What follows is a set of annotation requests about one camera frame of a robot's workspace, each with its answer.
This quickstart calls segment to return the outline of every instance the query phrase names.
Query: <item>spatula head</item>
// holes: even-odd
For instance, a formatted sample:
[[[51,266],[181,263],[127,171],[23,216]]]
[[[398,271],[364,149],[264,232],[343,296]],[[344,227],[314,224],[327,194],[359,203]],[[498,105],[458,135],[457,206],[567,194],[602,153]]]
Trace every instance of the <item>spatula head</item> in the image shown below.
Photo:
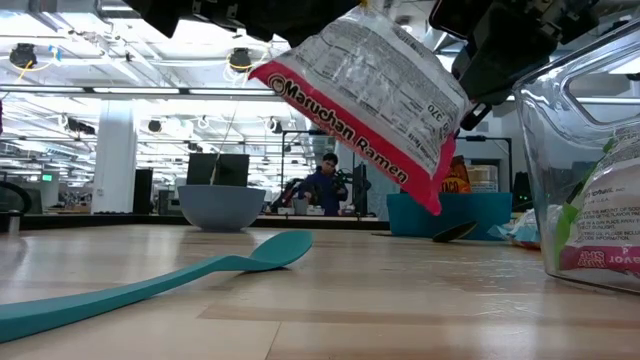
[[[286,266],[298,260],[313,245],[310,231],[288,231],[273,236],[258,246],[251,259]]]

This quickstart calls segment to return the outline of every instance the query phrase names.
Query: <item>computer monitor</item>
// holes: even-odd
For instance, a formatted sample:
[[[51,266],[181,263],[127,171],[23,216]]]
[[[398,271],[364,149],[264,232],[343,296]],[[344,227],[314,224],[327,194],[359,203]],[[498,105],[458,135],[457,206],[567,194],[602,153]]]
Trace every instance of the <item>computer monitor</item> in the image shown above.
[[[216,166],[214,185],[247,186],[249,179],[249,155],[245,154],[202,154],[189,155],[187,185],[208,185],[213,168]]]

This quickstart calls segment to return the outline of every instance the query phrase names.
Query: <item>orange package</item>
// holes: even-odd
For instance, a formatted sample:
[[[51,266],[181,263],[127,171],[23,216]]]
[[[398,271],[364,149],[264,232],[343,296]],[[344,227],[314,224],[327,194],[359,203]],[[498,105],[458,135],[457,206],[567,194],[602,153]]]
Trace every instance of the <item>orange package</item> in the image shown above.
[[[454,194],[470,194],[471,182],[467,173],[467,166],[464,164],[464,156],[454,156],[449,167],[449,174],[442,182],[440,192]]]

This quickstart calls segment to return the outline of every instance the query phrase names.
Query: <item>teal bowl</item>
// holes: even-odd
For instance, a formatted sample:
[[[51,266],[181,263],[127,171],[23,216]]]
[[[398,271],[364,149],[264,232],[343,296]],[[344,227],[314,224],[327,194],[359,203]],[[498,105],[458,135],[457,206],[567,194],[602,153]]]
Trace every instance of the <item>teal bowl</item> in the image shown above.
[[[409,194],[387,195],[389,225],[394,236],[425,237],[475,221],[478,225],[463,239],[501,240],[488,234],[493,225],[511,220],[511,193],[440,194],[442,213],[431,215]]]

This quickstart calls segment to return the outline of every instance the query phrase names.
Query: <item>nutrition label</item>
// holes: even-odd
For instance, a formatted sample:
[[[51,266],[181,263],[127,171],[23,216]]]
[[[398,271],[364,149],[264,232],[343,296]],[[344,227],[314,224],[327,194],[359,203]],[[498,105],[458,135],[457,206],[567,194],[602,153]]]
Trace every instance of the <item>nutrition label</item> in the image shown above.
[[[640,143],[627,140],[598,163],[583,190],[571,243],[640,245],[639,156]]]
[[[439,72],[439,60],[414,42],[397,27],[381,34],[338,20],[292,56],[314,86],[320,82],[337,89],[358,117],[371,120],[367,125],[433,174],[466,98],[450,74]]]

